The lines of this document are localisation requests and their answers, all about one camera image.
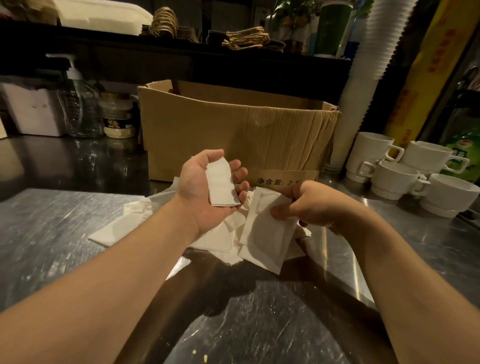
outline forearm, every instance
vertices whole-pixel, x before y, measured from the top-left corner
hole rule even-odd
[[[112,363],[195,238],[190,218],[177,204],[165,205],[107,251],[3,312],[5,362]]]
[[[389,224],[363,206],[352,212],[343,234],[359,261],[400,364],[480,362],[478,310]]]

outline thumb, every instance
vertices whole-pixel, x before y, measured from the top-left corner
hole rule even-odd
[[[293,216],[298,217],[299,211],[297,206],[298,205],[296,201],[293,204],[276,205],[271,208],[270,214],[272,214],[273,218],[278,220],[285,220],[286,218]]]

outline person's right hand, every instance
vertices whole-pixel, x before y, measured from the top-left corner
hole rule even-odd
[[[281,193],[293,199],[293,203],[274,206],[271,209],[274,218],[298,217],[301,222],[327,226],[337,234],[341,234],[341,227],[352,212],[368,210],[346,194],[314,181],[291,185]]]

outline mug handle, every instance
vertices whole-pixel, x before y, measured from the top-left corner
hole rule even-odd
[[[447,170],[449,172],[453,172],[453,173],[462,173],[465,168],[468,167],[469,163],[470,163],[470,159],[468,158],[463,158],[463,157],[457,157],[457,156],[451,156],[448,160],[452,160],[452,159],[455,159],[455,160],[461,160],[462,161],[462,165],[460,166],[459,169],[455,170],[453,168],[450,168],[448,167],[446,164],[444,165],[444,167],[442,168],[443,170]]]
[[[423,174],[421,174],[408,193],[414,196],[425,196],[427,194],[426,188],[429,184],[430,181],[427,181],[427,178]]]
[[[365,167],[365,166],[367,166],[369,168],[367,173],[362,172],[362,168]],[[360,175],[360,176],[364,176],[364,177],[371,177],[373,175],[373,173],[375,172],[376,168],[377,168],[376,165],[364,160],[363,162],[360,163],[360,166],[357,169],[357,174]]]
[[[397,149],[398,150],[398,156],[396,158],[392,158],[391,156],[388,155],[388,152],[391,150],[391,149]],[[394,163],[397,163],[400,158],[402,158],[403,156],[403,153],[405,152],[405,149],[399,147],[399,146],[390,146],[390,148],[387,150],[387,152],[385,153],[385,159],[386,160],[389,160],[391,162],[394,162]]]

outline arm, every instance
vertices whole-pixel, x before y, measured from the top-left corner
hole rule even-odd
[[[480,312],[431,269],[379,215],[317,182],[272,209],[344,236],[358,259],[400,364],[480,363]]]
[[[5,363],[112,363],[179,257],[235,207],[208,202],[205,167],[223,150],[183,166],[175,197],[113,247],[0,315]],[[240,161],[230,162],[232,170]],[[233,173],[234,180],[247,174]],[[237,192],[245,201],[247,182]]]

